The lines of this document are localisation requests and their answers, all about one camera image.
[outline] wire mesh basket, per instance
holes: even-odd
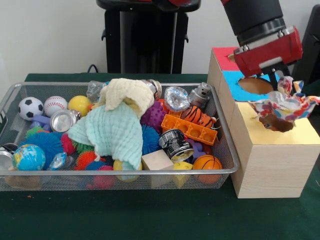
[[[179,86],[190,92],[197,83],[162,84]],[[86,95],[88,83],[71,82],[23,82],[13,85],[0,103],[0,145],[19,144],[24,140],[30,122],[18,114],[18,104],[26,97],[44,102],[50,96],[61,96],[69,101],[76,95]],[[217,93],[211,90],[210,100],[204,110],[218,119],[217,140],[212,147],[223,169],[220,170],[141,170],[141,171],[0,171],[0,191],[84,191],[84,190],[146,190],[146,189],[218,189],[229,174],[239,168],[238,155]],[[212,184],[199,180],[200,176],[214,179]]]

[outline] baseball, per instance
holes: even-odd
[[[68,103],[61,96],[51,96],[44,102],[44,113],[48,117],[51,117],[55,112],[67,109]]]

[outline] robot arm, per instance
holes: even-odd
[[[160,8],[171,10],[192,0],[152,0]],[[290,75],[288,65],[302,58],[298,30],[286,27],[279,0],[221,0],[239,48],[234,59],[246,76],[268,74],[277,89],[275,72]]]

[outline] orange spiky ball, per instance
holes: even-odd
[[[85,151],[81,153],[78,158],[76,159],[76,171],[82,171],[85,170],[86,167],[92,163],[97,158],[97,155],[94,151]],[[102,157],[100,157],[100,161],[106,162],[106,160]]]

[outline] metal basket rim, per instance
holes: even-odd
[[[87,86],[89,82],[20,82],[13,84],[0,103],[0,112],[8,103],[11,95],[16,88],[22,86]],[[178,87],[196,87],[200,83],[161,83],[162,86],[178,86]],[[59,170],[59,171],[9,171],[1,170],[1,176],[147,176],[147,175],[219,175],[219,174],[232,174],[239,169],[240,162],[236,147],[232,140],[229,127],[227,125],[222,107],[217,95],[216,90],[211,87],[211,93],[215,103],[216,111],[219,115],[222,129],[226,138],[227,145],[233,161],[233,167],[220,170],[128,170],[128,171],[76,171],[76,170]]]

